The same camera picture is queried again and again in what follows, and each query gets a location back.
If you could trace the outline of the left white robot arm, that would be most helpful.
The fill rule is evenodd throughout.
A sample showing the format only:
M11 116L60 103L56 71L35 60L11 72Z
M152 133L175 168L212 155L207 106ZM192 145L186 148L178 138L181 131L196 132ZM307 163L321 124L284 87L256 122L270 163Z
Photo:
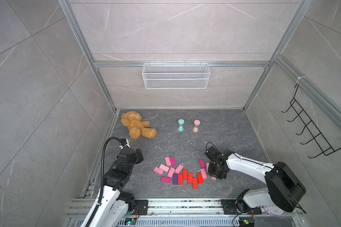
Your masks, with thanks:
M134 210L135 196L123 189L130 180L134 165L143 160L140 149L125 147L120 151L101 179L100 191L82 223L83 227L116 227L127 212Z

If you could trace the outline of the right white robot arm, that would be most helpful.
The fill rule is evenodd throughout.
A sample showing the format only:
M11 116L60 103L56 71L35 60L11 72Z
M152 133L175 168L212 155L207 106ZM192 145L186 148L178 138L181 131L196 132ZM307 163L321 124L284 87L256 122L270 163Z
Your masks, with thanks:
M211 161L207 172L212 177L222 180L233 170L266 184L266 187L261 189L245 189L238 195L235 207L240 213L250 212L260 206L276 206L285 212L298 208L306 213L299 204L306 188L286 163L264 163L243 157L234 151L220 152L214 146L206 149L205 155Z

